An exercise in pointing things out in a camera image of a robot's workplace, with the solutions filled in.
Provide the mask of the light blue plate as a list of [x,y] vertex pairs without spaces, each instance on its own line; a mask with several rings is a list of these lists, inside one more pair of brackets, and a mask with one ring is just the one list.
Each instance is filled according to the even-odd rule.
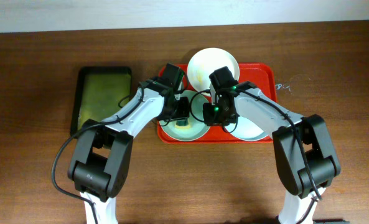
[[232,136],[243,141],[259,141],[268,135],[254,122],[244,117],[239,117],[237,123],[230,123],[225,130]]

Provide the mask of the yellow green sponge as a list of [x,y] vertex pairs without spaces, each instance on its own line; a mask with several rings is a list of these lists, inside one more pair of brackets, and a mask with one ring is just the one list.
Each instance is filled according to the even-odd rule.
[[175,127],[175,129],[185,130],[185,129],[190,129],[191,125],[190,125],[189,120],[181,120],[181,121],[176,121],[174,127]]

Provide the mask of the cream plate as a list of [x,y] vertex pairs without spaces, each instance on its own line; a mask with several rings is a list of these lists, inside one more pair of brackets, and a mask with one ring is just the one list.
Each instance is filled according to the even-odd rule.
[[195,91],[201,92],[210,88],[210,74],[222,67],[228,67],[236,81],[240,79],[239,64],[231,53],[219,48],[206,48],[190,59],[187,78]]

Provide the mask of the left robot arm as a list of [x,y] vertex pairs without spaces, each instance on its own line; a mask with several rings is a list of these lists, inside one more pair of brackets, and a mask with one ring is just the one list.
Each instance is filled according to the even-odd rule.
[[67,175],[88,223],[117,223],[116,196],[128,176],[134,138],[154,118],[173,120],[183,91],[180,81],[146,80],[118,112],[99,122],[89,119],[73,135],[77,143]]

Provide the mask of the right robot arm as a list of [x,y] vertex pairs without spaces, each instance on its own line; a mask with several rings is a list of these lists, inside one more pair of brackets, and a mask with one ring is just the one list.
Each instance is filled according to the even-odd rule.
[[272,140],[279,179],[286,189],[279,223],[313,223],[317,204],[341,172],[324,119],[277,104],[253,83],[212,84],[212,112],[253,122]]

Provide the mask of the pale green plate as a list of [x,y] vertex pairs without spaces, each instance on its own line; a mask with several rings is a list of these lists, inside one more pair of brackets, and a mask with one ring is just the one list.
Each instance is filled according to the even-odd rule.
[[[193,115],[202,121],[204,120],[202,109],[204,103],[208,103],[208,100],[202,94],[199,94],[193,99],[191,104]],[[166,125],[165,121],[160,121],[159,124],[162,125],[162,130],[169,137],[177,141],[194,141],[205,135],[210,128],[205,123],[197,121],[191,113],[189,114],[188,118],[188,128],[179,128],[176,125],[176,122],[177,121],[171,121],[168,125]]]

